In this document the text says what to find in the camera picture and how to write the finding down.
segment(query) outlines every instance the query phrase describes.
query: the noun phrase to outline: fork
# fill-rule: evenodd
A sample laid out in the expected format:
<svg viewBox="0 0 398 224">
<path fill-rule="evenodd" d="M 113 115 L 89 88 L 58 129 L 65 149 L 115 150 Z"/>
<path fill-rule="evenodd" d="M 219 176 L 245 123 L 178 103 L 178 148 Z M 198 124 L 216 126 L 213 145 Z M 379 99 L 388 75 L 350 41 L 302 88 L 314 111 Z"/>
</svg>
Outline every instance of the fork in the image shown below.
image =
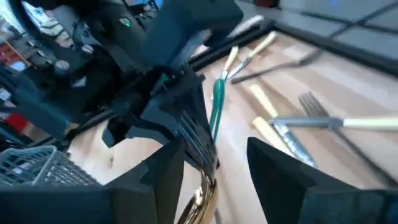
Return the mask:
<svg viewBox="0 0 398 224">
<path fill-rule="evenodd" d="M 300 96 L 298 96 L 298 100 L 309 117 L 330 116 L 329 112 L 322 106 L 322 104 L 318 101 L 318 99 L 313 95 L 312 92 L 301 94 Z M 345 144 L 347 144 L 380 179 L 382 179 L 390 186 L 398 186 L 397 181 L 395 181 L 388 173 L 386 173 L 377 164 L 370 160 L 362 152 L 362 150 L 341 131 L 339 126 L 331 124 L 328 129 L 333 131 Z"/>
</svg>

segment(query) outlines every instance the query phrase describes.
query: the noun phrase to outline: wire basket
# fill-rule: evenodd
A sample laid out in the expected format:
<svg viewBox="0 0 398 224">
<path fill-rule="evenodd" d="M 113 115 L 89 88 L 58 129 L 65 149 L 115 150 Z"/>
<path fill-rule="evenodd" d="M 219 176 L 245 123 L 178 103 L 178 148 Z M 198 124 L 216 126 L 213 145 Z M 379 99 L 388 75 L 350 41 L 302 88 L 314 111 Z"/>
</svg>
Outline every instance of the wire basket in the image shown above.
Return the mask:
<svg viewBox="0 0 398 224">
<path fill-rule="evenodd" d="M 0 185 L 77 186 L 99 183 L 55 146 L 7 149 L 0 153 Z"/>
</svg>

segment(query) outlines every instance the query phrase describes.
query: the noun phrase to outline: utensil handle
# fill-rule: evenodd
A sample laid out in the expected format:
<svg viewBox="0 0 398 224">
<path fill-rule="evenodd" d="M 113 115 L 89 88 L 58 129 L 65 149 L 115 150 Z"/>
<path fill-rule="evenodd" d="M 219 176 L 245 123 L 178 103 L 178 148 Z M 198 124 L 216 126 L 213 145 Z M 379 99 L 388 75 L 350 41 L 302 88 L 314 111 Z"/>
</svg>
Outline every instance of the utensil handle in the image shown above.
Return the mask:
<svg viewBox="0 0 398 224">
<path fill-rule="evenodd" d="M 258 54 L 260 51 L 264 50 L 268 47 L 276 38 L 276 32 L 272 31 L 257 47 L 249 53 L 248 57 L 253 57 Z"/>
<path fill-rule="evenodd" d="M 256 129 L 260 132 L 261 136 L 266 139 L 269 144 L 273 145 L 280 151 L 290 155 L 291 157 L 294 157 L 289 148 L 287 148 L 285 142 L 282 140 L 282 138 L 280 138 L 279 134 L 275 131 L 274 128 L 271 127 L 271 125 L 267 123 L 267 121 L 264 120 L 264 118 L 257 117 L 252 123 L 254 127 L 256 127 Z"/>
<path fill-rule="evenodd" d="M 386 118 L 346 118 L 345 128 L 398 130 L 398 117 Z"/>
<path fill-rule="evenodd" d="M 257 85 L 251 85 L 250 91 L 256 97 L 261 106 L 271 115 L 272 118 L 278 117 L 278 112 L 272 105 L 270 99 L 264 93 L 264 91 Z"/>
<path fill-rule="evenodd" d="M 342 126 L 343 121 L 331 117 L 278 116 L 268 121 L 269 124 L 284 124 L 309 128 L 328 128 L 331 125 Z"/>
<path fill-rule="evenodd" d="M 238 56 L 238 52 L 239 52 L 238 46 L 232 47 L 231 52 L 229 53 L 229 57 L 224 65 L 224 71 L 228 71 L 228 69 L 231 67 L 232 63 L 236 59 L 236 56 Z"/>
</svg>

